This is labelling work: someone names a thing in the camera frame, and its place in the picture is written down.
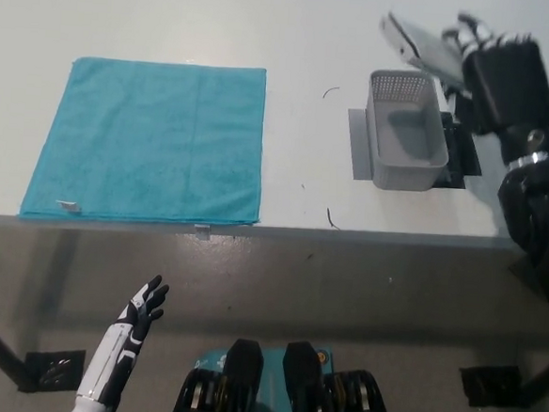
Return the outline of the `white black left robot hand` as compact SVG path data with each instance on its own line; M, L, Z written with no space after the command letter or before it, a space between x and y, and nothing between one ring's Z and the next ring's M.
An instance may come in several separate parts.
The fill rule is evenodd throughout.
M107 410L118 408L153 321L163 316L161 305L169 287L161 276L153 277L137 291L97 346L77 390L77 397L96 402Z

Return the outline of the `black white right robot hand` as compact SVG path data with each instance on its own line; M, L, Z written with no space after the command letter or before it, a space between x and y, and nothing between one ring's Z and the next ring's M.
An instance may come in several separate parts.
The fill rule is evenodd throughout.
M475 135L497 135L507 165L549 157L549 81L537 40L496 33L463 11L442 40L461 57L463 83L441 84L459 122Z

